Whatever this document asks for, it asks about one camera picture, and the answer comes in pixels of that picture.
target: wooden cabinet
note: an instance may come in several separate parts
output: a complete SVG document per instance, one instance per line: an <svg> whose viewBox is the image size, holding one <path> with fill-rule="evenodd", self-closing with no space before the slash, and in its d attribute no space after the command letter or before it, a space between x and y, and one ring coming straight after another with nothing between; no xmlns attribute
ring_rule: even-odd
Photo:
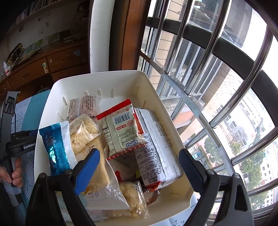
<svg viewBox="0 0 278 226"><path fill-rule="evenodd" d="M7 81L4 81L0 84L0 101L3 100L8 91L10 91L10 87Z"/></svg>
<svg viewBox="0 0 278 226"><path fill-rule="evenodd" d="M74 46L47 56L51 73L88 63L88 45Z"/></svg>
<svg viewBox="0 0 278 226"><path fill-rule="evenodd" d="M62 78L67 78L75 75L84 75L90 73L89 65L83 64L75 67L70 67L55 73L52 73L53 81L56 82Z"/></svg>
<svg viewBox="0 0 278 226"><path fill-rule="evenodd" d="M8 82L12 90L17 90L19 87L49 73L46 58L43 57L12 74L8 78Z"/></svg>

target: shelf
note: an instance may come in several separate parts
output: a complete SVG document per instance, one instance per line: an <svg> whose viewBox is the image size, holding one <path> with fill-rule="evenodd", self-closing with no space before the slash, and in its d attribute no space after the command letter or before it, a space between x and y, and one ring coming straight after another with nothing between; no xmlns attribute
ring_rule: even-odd
<svg viewBox="0 0 278 226"><path fill-rule="evenodd" d="M43 13L50 11L52 9L67 5L67 4L71 4L71 3L75 3L75 2L82 2L83 0L58 0L57 2L52 2L47 6L44 6L36 11L34 11L32 14L30 14L29 16L25 17L23 20L21 20L18 24L14 25L12 28L10 28L6 35L8 35L9 33L11 33L12 31L14 31L15 29L18 29L21 25L25 24L26 22L36 18L39 15L42 15Z"/></svg>

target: red and cream snack packet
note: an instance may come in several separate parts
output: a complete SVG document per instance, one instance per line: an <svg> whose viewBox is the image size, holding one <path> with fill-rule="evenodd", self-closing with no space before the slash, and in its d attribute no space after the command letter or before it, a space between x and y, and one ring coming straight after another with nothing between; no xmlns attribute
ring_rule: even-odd
<svg viewBox="0 0 278 226"><path fill-rule="evenodd" d="M109 146L109 157L112 159L147 143L141 135L141 125L130 99L96 116Z"/></svg>

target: barcode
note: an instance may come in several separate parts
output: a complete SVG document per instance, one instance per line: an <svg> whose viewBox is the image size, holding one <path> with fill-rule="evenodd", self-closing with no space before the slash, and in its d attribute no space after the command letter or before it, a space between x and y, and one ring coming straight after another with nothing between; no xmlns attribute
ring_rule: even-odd
<svg viewBox="0 0 278 226"><path fill-rule="evenodd" d="M129 115L129 112L127 112L127 113L124 113L120 116L115 117L114 121L115 121L115 124L117 125L117 124L119 124L121 122L124 122L126 120L129 120L129 119L130 119L130 115Z"/></svg>

